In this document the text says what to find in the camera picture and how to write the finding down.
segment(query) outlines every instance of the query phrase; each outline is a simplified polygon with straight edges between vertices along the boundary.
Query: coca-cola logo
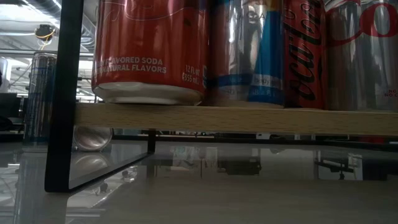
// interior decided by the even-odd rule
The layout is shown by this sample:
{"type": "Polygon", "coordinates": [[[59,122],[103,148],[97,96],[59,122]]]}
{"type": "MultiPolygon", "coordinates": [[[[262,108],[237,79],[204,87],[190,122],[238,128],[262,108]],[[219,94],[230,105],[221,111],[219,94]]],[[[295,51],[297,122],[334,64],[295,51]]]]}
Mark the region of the coca-cola logo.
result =
{"type": "Polygon", "coordinates": [[[314,57],[312,50],[307,47],[322,44],[321,11],[322,5],[317,0],[309,0],[300,4],[300,13],[285,8],[284,28],[289,38],[289,73],[297,79],[289,79],[289,87],[306,100],[316,100],[309,83],[315,82],[315,74],[320,77],[322,72],[321,59],[314,57]]]}
{"type": "MultiPolygon", "coordinates": [[[[328,21],[331,20],[331,16],[334,16],[334,13],[337,13],[337,9],[341,7],[343,3],[346,2],[354,2],[358,7],[361,7],[361,1],[360,0],[344,0],[341,1],[339,4],[335,5],[333,8],[331,8],[326,16],[328,17],[328,21]]],[[[392,37],[398,34],[398,12],[397,9],[388,3],[384,2],[379,2],[372,4],[368,8],[366,8],[363,13],[361,14],[361,17],[359,18],[359,31],[357,33],[353,34],[351,37],[348,37],[347,39],[343,40],[335,40],[332,36],[329,36],[328,39],[328,45],[330,47],[335,47],[335,46],[340,46],[344,45],[347,43],[350,43],[351,41],[357,39],[361,34],[367,34],[372,37],[392,37]],[[374,16],[376,13],[376,10],[379,7],[385,7],[388,11],[388,17],[389,17],[389,32],[386,34],[380,34],[379,31],[376,29],[376,25],[374,22],[374,16]]]]}
{"type": "Polygon", "coordinates": [[[384,93],[385,97],[398,97],[398,91],[397,90],[388,90],[387,92],[384,93]]]}
{"type": "Polygon", "coordinates": [[[228,13],[225,15],[227,21],[231,19],[240,21],[246,18],[249,22],[264,21],[267,17],[267,12],[279,10],[280,2],[279,0],[246,0],[239,7],[245,7],[248,9],[248,12],[245,14],[238,12],[228,13]]]}

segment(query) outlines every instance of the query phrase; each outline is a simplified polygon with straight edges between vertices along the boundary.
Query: can bottom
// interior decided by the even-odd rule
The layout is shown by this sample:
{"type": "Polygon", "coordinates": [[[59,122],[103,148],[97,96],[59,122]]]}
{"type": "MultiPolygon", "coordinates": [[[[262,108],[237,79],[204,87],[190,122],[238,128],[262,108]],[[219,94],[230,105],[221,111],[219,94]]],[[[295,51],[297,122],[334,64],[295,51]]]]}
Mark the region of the can bottom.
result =
{"type": "Polygon", "coordinates": [[[369,112],[369,113],[398,113],[398,110],[378,110],[378,109],[351,109],[351,108],[331,108],[330,111],[349,111],[349,112],[369,112]]]}
{"type": "Polygon", "coordinates": [[[112,140],[112,128],[75,126],[73,143],[83,152],[101,152],[112,140]]]}
{"type": "Polygon", "coordinates": [[[30,142],[29,144],[24,144],[22,146],[22,150],[24,152],[47,152],[48,149],[48,144],[45,143],[43,144],[41,143],[34,143],[34,142],[30,142]]]}
{"type": "Polygon", "coordinates": [[[203,94],[196,90],[141,82],[104,83],[93,92],[107,103],[198,105],[203,99],[203,94]]]}
{"type": "Polygon", "coordinates": [[[276,105],[273,103],[256,103],[256,102],[233,101],[233,100],[217,100],[213,104],[215,106],[225,106],[225,107],[283,109],[282,105],[276,105]]]}
{"type": "Polygon", "coordinates": [[[286,109],[286,110],[315,110],[315,111],[323,110],[323,109],[318,109],[318,108],[291,108],[291,107],[285,107],[284,109],[286,109]]]}

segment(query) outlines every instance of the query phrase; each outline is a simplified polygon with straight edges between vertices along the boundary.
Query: ceiling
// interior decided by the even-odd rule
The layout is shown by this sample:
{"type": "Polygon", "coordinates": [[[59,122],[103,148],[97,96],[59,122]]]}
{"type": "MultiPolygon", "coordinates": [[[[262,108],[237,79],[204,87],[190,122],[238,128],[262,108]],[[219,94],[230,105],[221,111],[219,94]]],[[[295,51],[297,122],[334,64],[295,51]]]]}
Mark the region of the ceiling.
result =
{"type": "MultiPolygon", "coordinates": [[[[22,74],[28,68],[33,55],[21,55],[20,57],[13,55],[10,57],[4,54],[4,49],[38,51],[43,48],[43,50],[57,51],[59,30],[55,32],[54,38],[45,46],[43,46],[43,41],[36,38],[34,31],[41,24],[59,27],[59,21],[41,13],[40,10],[26,5],[25,0],[8,0],[5,2],[14,4],[4,4],[0,1],[0,58],[6,58],[12,64],[10,83],[13,84],[10,86],[8,92],[18,93],[19,96],[26,96],[29,92],[27,88],[29,86],[28,74],[30,69],[24,75],[22,74]]],[[[98,0],[85,0],[85,17],[93,25],[96,24],[97,7],[98,0]]],[[[92,53],[93,47],[82,45],[81,52],[92,53]]],[[[87,61],[87,59],[80,61],[79,77],[83,79],[78,82],[78,98],[82,98],[83,100],[90,100],[94,97],[91,91],[91,80],[89,80],[91,78],[92,66],[92,61],[87,61]]]]}

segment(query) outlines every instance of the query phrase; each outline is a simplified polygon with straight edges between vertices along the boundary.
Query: red soda can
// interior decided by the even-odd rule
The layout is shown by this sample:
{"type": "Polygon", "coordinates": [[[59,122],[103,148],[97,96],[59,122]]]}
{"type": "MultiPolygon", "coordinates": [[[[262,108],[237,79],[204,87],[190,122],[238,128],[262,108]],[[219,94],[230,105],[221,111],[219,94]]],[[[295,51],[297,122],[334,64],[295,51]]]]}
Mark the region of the red soda can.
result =
{"type": "Polygon", "coordinates": [[[93,91],[110,103],[195,105],[206,90],[208,0],[101,0],[93,91]]]}
{"type": "Polygon", "coordinates": [[[322,0],[285,0],[285,107],[325,110],[326,15],[322,0]]]}
{"type": "Polygon", "coordinates": [[[331,110],[398,111],[398,0],[326,3],[331,110]]]}

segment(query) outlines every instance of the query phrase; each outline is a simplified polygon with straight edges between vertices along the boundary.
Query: wooden shelf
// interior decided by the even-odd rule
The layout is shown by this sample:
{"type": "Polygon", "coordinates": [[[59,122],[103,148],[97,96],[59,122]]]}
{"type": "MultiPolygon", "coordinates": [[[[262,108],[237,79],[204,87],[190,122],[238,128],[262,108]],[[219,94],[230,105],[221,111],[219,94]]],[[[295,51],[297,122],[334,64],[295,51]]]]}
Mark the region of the wooden shelf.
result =
{"type": "Polygon", "coordinates": [[[398,113],[78,103],[75,124],[113,128],[398,136],[398,113]]]}

